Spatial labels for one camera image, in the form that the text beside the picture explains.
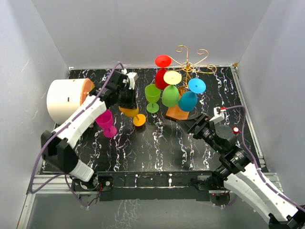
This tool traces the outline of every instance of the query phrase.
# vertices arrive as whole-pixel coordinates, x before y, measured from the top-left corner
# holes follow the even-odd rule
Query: gray floor
[[[27,229],[267,229],[238,199],[225,209],[195,200],[122,200],[81,208],[73,195],[36,195]]]

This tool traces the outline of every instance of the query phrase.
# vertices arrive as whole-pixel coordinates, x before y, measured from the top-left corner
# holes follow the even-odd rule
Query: black marble surface
[[[70,79],[89,78],[94,83],[105,81],[110,69],[71,70]],[[203,140],[195,140],[186,134],[177,123],[165,119],[167,107],[161,99],[160,110],[151,114],[146,111],[145,86],[154,83],[158,69],[128,69],[137,72],[137,100],[141,114],[147,117],[143,128],[137,129],[132,119],[126,117],[118,109],[111,107],[117,135],[106,138],[96,124],[85,131],[78,141],[75,152],[81,160],[96,171],[126,172],[158,172],[158,171],[213,171],[220,165],[219,155]],[[196,108],[190,112],[189,118],[204,112],[213,116],[215,106],[241,105],[237,88],[230,67],[219,67],[215,74],[191,73],[191,77],[199,77],[206,83],[206,91],[199,95]],[[241,110],[231,110],[226,114],[222,124],[242,127]],[[245,127],[245,139],[255,153],[255,147],[248,126]],[[241,134],[238,144],[241,145]],[[48,163],[43,164],[41,173],[56,173],[58,170]]]

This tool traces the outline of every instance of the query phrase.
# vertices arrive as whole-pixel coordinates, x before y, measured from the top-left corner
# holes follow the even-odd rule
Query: white cylindrical container
[[[53,121],[63,124],[85,101],[93,87],[90,79],[54,80],[47,95],[47,108]]]

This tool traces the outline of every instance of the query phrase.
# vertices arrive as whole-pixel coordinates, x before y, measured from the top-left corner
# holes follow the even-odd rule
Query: cable
[[[231,192],[230,190],[226,189],[222,195],[227,195],[227,194],[229,194],[230,192]]]
[[[98,197],[96,197],[93,200],[91,200],[91,202],[88,204],[88,206],[90,206],[90,204],[92,204],[92,202],[95,201],[96,199],[98,199]]]
[[[85,108],[85,110],[87,110],[89,107],[91,107],[93,105],[93,103],[98,99],[98,97],[101,95],[102,91],[104,90],[104,88],[106,87],[108,81],[110,80],[110,78],[112,77],[113,72],[115,71],[115,69],[117,68],[117,66],[121,65],[121,67],[123,68],[123,70],[125,69],[124,66],[122,65],[121,62],[117,62],[116,65],[112,68],[107,80],[105,81],[104,85],[102,86],[101,90],[99,91],[99,93],[96,95],[96,97],[93,99],[93,101]],[[84,113],[85,110],[80,111],[73,119],[71,122],[68,122],[62,129],[60,129],[58,132],[56,132],[54,135],[52,135],[49,140],[43,145],[43,147],[41,148],[41,151],[39,152],[35,164],[34,164],[34,168],[32,171],[32,175],[30,177],[30,184],[29,184],[29,192],[34,194],[36,192],[38,192],[40,189],[42,189],[46,184],[48,184],[50,181],[52,181],[53,179],[59,177],[60,175],[63,175],[64,173],[60,173],[57,174],[55,176],[53,176],[52,178],[50,178],[49,180],[47,180],[45,183],[43,183],[39,188],[37,188],[36,190],[33,190],[33,182],[34,182],[34,178],[35,178],[35,172],[36,172],[36,168],[38,166],[39,160],[43,154],[43,152],[45,151],[45,149],[47,148],[47,146],[50,144],[50,142],[56,138],[57,135],[59,135],[64,129],[68,128],[70,126],[70,124],[72,122],[74,122],[82,113]]]
[[[86,208],[89,208],[89,205],[87,205],[86,203],[84,203],[81,199],[79,199],[79,197],[77,196],[77,194],[73,191],[73,189],[71,188],[68,180],[67,180],[67,174],[65,174],[65,180],[66,180],[66,184],[68,186],[68,188],[70,189],[71,193],[78,199],[78,201]]]
[[[238,195],[236,195],[236,197],[234,198],[234,200],[231,203],[229,203],[228,205],[225,205],[225,207],[232,206],[237,201],[237,199],[238,199]]]
[[[276,191],[271,185],[269,185],[268,183],[266,183],[266,180],[262,174],[261,168],[259,167],[256,158],[254,156],[254,154],[251,152],[251,150],[247,147],[245,140],[244,140],[244,127],[245,127],[245,123],[246,123],[246,109],[244,106],[242,105],[237,105],[237,106],[231,106],[231,107],[227,107],[226,110],[232,110],[232,109],[236,109],[236,108],[242,108],[244,110],[244,118],[243,118],[243,127],[242,127],[242,140],[243,140],[243,145],[246,148],[246,150],[249,152],[250,156],[253,159],[255,168],[257,170],[257,173],[259,175],[259,177],[261,178],[261,180],[268,186],[268,188],[270,188],[275,194],[279,195],[282,199],[286,200],[287,202],[289,202],[290,204],[294,205],[296,208],[298,208],[299,210],[305,212],[305,209],[302,208],[300,205],[298,205],[297,203],[295,203],[294,201],[290,200],[288,197],[284,196],[283,194],[279,193],[278,191]]]

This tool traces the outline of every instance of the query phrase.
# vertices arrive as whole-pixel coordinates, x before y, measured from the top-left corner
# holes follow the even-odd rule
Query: wooden base
[[[189,116],[190,112],[183,111],[179,108],[179,105],[169,107],[166,112],[166,117],[172,120],[185,120]]]

